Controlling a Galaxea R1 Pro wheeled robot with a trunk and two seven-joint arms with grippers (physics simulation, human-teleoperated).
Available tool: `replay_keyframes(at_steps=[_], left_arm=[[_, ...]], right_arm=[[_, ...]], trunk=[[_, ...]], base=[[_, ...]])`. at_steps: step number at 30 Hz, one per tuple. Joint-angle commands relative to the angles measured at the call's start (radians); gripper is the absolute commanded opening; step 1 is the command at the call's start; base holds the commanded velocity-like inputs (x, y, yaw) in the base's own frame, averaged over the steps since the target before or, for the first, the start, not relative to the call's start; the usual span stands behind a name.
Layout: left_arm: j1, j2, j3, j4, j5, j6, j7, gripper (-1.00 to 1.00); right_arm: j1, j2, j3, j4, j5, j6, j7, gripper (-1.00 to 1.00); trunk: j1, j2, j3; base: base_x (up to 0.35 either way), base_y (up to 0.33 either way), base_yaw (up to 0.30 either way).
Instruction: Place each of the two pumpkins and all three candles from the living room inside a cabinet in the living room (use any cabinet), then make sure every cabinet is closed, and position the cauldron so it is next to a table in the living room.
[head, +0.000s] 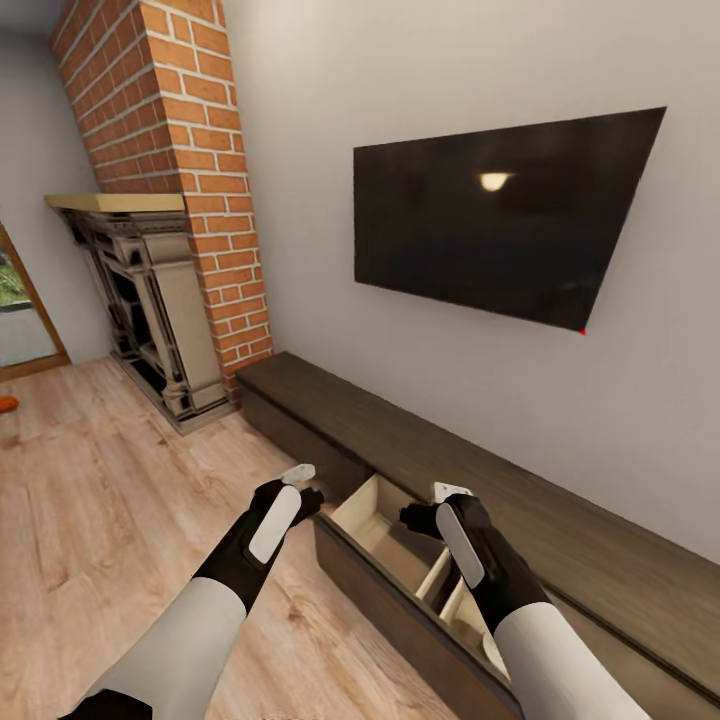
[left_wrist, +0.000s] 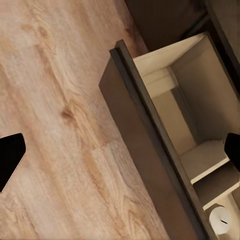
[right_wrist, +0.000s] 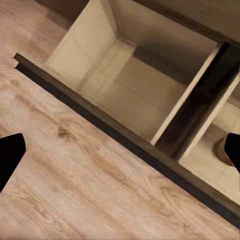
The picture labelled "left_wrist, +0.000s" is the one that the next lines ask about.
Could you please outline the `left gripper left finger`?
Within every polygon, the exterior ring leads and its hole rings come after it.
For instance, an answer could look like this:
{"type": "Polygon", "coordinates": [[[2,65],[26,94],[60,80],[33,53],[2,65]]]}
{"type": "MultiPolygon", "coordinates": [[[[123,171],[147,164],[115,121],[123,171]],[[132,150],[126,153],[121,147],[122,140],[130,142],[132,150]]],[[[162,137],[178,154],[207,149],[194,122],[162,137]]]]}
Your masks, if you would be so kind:
{"type": "Polygon", "coordinates": [[[26,153],[23,134],[0,138],[0,193],[26,153]]]}

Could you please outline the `pillar candle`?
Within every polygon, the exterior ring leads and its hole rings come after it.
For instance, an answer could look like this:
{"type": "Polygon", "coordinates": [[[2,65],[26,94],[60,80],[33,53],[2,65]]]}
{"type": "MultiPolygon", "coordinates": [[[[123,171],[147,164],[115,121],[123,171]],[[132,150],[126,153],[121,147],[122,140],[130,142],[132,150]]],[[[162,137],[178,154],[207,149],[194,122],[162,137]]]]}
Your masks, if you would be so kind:
{"type": "Polygon", "coordinates": [[[230,229],[232,219],[229,210],[225,206],[215,203],[206,209],[205,213],[217,235],[224,234],[230,229]]]}

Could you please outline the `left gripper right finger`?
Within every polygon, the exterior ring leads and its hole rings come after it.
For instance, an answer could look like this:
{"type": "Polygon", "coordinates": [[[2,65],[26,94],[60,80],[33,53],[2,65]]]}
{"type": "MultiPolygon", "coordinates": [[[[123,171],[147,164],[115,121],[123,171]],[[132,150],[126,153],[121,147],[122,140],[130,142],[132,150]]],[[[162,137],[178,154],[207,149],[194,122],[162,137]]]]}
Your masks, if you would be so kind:
{"type": "Polygon", "coordinates": [[[224,151],[240,173],[240,135],[228,133],[224,144],[224,151]]]}

